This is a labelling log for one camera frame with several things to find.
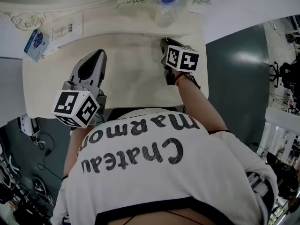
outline wall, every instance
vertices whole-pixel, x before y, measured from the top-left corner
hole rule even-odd
[[[213,0],[193,5],[202,14],[205,43],[274,19],[300,14],[300,0]]]
[[[24,114],[22,60],[0,58],[0,127]]]
[[[17,29],[8,15],[0,17],[0,28],[0,57],[22,59],[32,31]]]

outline white tabletop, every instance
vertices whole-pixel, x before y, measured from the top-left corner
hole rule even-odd
[[[189,20],[198,19],[198,22],[194,20],[188,27],[192,35],[176,40],[190,45],[200,53],[194,76],[208,97],[206,50],[200,15],[188,13],[188,16]],[[181,30],[177,24],[174,34]],[[96,49],[104,49],[107,53],[105,79],[101,84],[101,89],[107,95],[107,109],[181,105],[177,87],[166,85],[164,69],[160,63],[163,55],[159,43],[160,39],[140,34],[104,34],[64,45],[38,63],[25,56],[23,85],[27,114],[31,118],[54,118],[51,108],[56,91],[61,90],[64,81],[69,80],[76,63]]]

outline wristband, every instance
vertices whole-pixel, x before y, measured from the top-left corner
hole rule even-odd
[[[175,85],[178,87],[179,81],[185,77],[185,74],[180,74],[179,76],[175,77]]]

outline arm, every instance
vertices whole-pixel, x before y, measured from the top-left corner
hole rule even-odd
[[[67,156],[65,160],[65,166],[64,166],[64,177],[69,175],[69,172],[71,171],[72,167],[76,163],[77,154],[79,151],[79,148],[86,137],[86,135],[93,129],[93,126],[88,126],[86,129],[83,128],[76,128],[72,134],[69,144],[69,149],[67,151]]]
[[[186,77],[178,80],[178,88],[183,104],[186,107],[186,114],[202,123],[207,131],[227,130],[220,114],[191,80]],[[272,168],[266,165],[250,148],[228,132],[214,133],[213,136],[219,138],[227,145],[246,172],[258,173],[270,181],[274,194],[278,194],[277,178]]]
[[[60,190],[57,195],[56,205],[53,210],[53,216],[50,218],[52,225],[62,225],[63,219],[68,216],[68,206],[66,199],[66,180],[61,183]]]
[[[191,80],[186,77],[178,80],[178,89],[187,115],[198,120],[207,131],[228,130],[220,114]]]

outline gray floor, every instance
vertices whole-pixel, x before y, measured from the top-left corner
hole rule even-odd
[[[259,142],[269,94],[269,61],[263,26],[254,26],[214,41],[206,49],[210,102],[242,142]],[[56,145],[45,158],[45,166],[62,177],[69,128],[58,120],[39,119],[39,122],[42,132],[49,133]],[[47,185],[59,188],[59,179],[47,170],[37,168],[47,148],[53,147],[50,138],[42,135],[47,147],[41,151],[29,137],[19,132],[16,120],[9,122],[5,130],[22,174],[28,178],[36,174]]]

